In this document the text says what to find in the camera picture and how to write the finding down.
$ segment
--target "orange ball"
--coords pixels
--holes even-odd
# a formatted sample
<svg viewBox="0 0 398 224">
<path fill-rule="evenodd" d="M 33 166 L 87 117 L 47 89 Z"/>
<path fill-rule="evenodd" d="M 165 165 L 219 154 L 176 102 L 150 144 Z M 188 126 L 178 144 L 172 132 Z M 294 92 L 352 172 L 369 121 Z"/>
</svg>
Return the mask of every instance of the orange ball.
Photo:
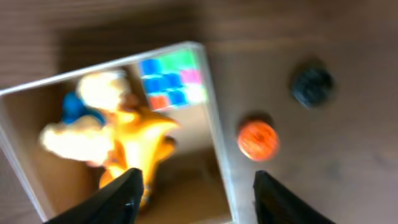
<svg viewBox="0 0 398 224">
<path fill-rule="evenodd" d="M 240 130 L 238 146 L 248 158 L 263 161 L 274 157 L 279 148 L 279 138 L 267 123 L 251 121 Z"/>
</svg>

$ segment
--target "rubik's cube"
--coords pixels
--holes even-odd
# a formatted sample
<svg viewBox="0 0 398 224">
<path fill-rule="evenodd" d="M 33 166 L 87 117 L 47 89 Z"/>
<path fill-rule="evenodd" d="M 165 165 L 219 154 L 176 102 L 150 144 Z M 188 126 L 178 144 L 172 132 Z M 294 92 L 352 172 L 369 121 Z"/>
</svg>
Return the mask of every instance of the rubik's cube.
<svg viewBox="0 0 398 224">
<path fill-rule="evenodd" d="M 197 55 L 181 49 L 140 62 L 142 84 L 155 111 L 172 110 L 206 100 Z"/>
</svg>

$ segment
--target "orange toy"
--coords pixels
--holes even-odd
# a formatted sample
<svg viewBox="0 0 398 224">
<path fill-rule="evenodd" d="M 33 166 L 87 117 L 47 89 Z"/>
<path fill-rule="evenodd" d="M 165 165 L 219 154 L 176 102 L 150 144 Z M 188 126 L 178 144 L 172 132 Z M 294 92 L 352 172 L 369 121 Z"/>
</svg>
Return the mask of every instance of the orange toy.
<svg viewBox="0 0 398 224">
<path fill-rule="evenodd" d="M 174 151 L 175 143 L 167 139 L 166 134 L 177 126 L 174 120 L 149 108 L 117 110 L 114 114 L 114 150 L 104 164 L 106 171 L 101 176 L 99 187 L 112 182 L 129 168 L 138 168 L 144 180 L 140 207 L 145 205 L 159 162 Z"/>
<path fill-rule="evenodd" d="M 248 158 L 262 161 L 274 157 L 279 147 L 279 138 L 267 123 L 251 121 L 240 131 L 238 146 Z"/>
</svg>

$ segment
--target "brown table surface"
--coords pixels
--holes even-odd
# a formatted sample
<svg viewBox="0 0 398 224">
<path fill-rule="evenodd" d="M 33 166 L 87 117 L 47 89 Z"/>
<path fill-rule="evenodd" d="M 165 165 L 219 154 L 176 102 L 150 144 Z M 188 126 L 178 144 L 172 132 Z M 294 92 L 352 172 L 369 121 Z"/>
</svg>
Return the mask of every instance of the brown table surface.
<svg viewBox="0 0 398 224">
<path fill-rule="evenodd" d="M 252 182 L 259 169 L 337 223 L 398 220 L 397 1 L 1 0 L 0 5 L 2 87 L 182 40 L 204 43 L 240 223 L 255 223 Z M 292 99 L 287 84 L 294 67 L 312 56 L 326 63 L 338 89 L 329 104 L 307 110 Z M 236 145 L 239 120 L 257 110 L 272 116 L 282 142 L 269 162 L 250 161 Z M 3 169 L 1 182 L 14 178 L 10 173 Z M 22 219 L 23 213 L 7 205 L 25 205 L 27 197 L 19 200 L 12 195 L 19 191 L 5 189 L 0 222 Z"/>
</svg>

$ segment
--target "wooden floor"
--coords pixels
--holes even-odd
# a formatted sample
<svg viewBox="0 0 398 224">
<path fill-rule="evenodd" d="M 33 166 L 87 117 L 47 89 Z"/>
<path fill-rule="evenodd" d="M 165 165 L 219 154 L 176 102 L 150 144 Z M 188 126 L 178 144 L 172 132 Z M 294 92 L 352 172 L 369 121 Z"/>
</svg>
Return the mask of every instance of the wooden floor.
<svg viewBox="0 0 398 224">
<path fill-rule="evenodd" d="M 238 203 L 255 223 L 254 171 L 266 169 L 337 223 L 398 220 L 398 2 L 393 0 L 0 0 L 0 86 L 7 87 L 195 40 L 213 74 Z M 322 59 L 338 91 L 306 110 L 287 91 L 291 71 Z M 282 147 L 246 159 L 236 127 L 272 116 Z M 38 223 L 1 158 L 0 222 Z"/>
</svg>

